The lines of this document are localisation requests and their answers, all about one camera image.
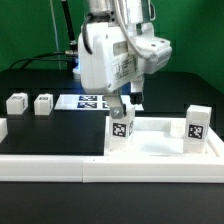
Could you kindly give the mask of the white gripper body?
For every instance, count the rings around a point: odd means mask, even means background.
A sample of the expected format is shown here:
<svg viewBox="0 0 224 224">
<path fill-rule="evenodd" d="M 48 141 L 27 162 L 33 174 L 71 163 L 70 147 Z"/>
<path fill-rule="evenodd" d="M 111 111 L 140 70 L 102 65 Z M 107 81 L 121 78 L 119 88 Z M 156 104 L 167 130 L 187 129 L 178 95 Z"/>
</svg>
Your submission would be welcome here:
<svg viewBox="0 0 224 224">
<path fill-rule="evenodd" d="M 140 75 L 153 74 L 169 61 L 172 48 L 170 42 L 154 36 L 151 23 L 143 25 L 143 34 L 132 37 L 142 53 L 150 55 L 142 59 L 128 46 L 119 26 L 107 22 L 90 23 L 86 26 L 89 54 L 79 36 L 78 54 L 81 84 L 88 94 L 112 92 Z"/>
</svg>

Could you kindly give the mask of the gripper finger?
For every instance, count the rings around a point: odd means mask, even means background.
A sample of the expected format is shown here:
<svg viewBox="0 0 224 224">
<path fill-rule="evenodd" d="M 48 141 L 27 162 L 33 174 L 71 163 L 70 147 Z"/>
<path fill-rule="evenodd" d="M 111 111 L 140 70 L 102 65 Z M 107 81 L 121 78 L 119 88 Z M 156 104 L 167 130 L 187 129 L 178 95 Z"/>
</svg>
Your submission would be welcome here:
<svg viewBox="0 0 224 224">
<path fill-rule="evenodd" d="M 110 115 L 113 119 L 122 119 L 126 113 L 126 107 L 122 102 L 119 90 L 115 90 L 108 96 L 108 105 L 110 108 Z"/>
<path fill-rule="evenodd" d="M 140 75 L 131 81 L 130 102 L 132 104 L 142 104 L 144 101 L 144 76 Z"/>
</svg>

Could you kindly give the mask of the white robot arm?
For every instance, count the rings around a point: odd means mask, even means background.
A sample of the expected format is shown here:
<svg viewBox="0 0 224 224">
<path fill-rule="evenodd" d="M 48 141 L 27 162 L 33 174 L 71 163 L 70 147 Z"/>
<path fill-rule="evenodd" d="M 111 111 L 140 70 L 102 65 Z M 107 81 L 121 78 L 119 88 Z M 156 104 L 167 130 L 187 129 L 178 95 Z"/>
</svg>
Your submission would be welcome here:
<svg viewBox="0 0 224 224">
<path fill-rule="evenodd" d="M 110 116 L 121 119 L 126 106 L 120 88 L 129 83 L 131 103 L 142 103 L 144 76 L 168 63 L 171 44 L 154 34 L 150 0 L 87 1 L 78 39 L 81 84 L 88 94 L 104 95 Z"/>
</svg>

